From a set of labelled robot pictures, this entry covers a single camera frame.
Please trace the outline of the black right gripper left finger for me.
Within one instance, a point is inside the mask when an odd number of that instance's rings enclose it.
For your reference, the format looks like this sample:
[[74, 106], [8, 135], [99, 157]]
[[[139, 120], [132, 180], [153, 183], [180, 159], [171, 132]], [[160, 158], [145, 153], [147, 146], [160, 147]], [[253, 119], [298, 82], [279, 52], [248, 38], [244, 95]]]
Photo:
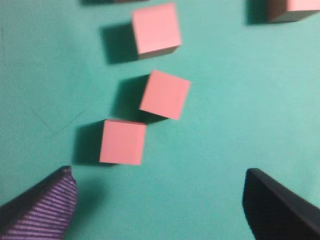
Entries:
[[65, 165], [0, 207], [2, 240], [62, 240], [77, 204], [77, 184]]

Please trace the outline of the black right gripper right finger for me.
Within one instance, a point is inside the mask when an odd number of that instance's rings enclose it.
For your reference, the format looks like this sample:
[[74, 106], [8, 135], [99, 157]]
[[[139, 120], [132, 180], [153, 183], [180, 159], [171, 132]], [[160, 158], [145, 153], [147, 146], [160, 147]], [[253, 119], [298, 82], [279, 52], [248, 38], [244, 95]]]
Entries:
[[256, 240], [320, 238], [320, 209], [258, 168], [246, 171], [242, 207]]

